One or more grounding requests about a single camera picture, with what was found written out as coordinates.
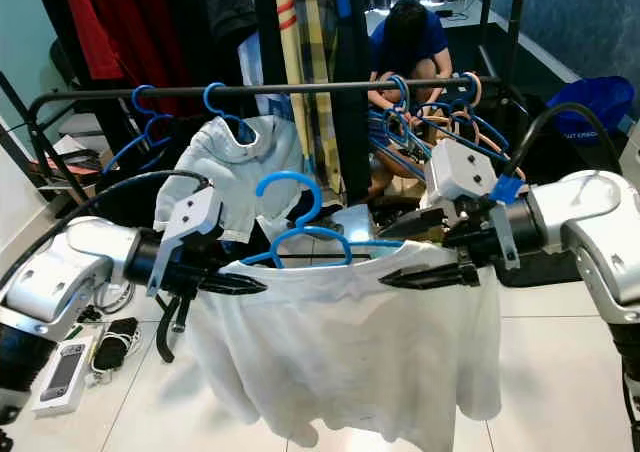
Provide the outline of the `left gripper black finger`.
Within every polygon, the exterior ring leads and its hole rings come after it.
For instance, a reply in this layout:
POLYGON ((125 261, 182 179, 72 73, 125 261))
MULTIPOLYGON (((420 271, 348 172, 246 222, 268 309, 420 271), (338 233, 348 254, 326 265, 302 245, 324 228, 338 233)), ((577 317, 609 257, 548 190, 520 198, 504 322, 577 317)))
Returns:
POLYGON ((198 279, 198 289, 214 295, 256 295, 266 288, 259 280, 241 274, 210 272, 198 279))

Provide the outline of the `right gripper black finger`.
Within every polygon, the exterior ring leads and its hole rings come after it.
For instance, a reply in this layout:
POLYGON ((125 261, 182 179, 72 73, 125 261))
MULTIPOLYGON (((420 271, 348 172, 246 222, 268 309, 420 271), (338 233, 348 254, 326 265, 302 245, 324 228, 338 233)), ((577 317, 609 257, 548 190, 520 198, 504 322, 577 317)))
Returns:
POLYGON ((479 286, 479 274, 472 264, 411 266, 383 275, 384 286, 403 289, 435 289, 449 286, 479 286))
POLYGON ((385 225, 378 232, 378 236, 388 240, 407 240, 439 227, 451 227, 451 220, 444 210, 415 210, 385 225))

